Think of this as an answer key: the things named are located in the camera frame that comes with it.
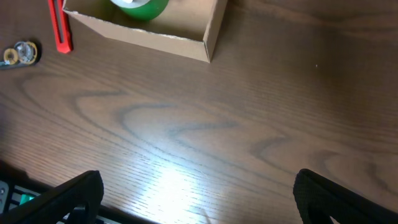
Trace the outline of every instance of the brown wooden table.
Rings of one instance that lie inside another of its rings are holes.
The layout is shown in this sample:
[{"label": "brown wooden table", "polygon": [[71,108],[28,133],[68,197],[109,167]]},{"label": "brown wooden table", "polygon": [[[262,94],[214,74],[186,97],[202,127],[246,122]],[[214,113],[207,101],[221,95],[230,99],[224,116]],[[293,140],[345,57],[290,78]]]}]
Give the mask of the brown wooden table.
[{"label": "brown wooden table", "polygon": [[100,170],[103,204],[162,223],[301,223],[301,168],[398,212],[398,2],[234,0],[211,64],[2,0],[0,158],[45,184]]}]

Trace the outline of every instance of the wood grain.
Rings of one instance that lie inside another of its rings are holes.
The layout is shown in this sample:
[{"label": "wood grain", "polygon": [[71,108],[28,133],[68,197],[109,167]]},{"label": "wood grain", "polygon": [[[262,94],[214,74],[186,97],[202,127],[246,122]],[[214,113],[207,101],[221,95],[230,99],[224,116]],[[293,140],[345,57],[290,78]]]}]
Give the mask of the wood grain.
[{"label": "wood grain", "polygon": [[0,158],[45,184],[101,171],[103,204],[162,223],[301,223],[309,168],[398,212],[398,2],[230,1],[211,64],[108,40],[3,0]]}]

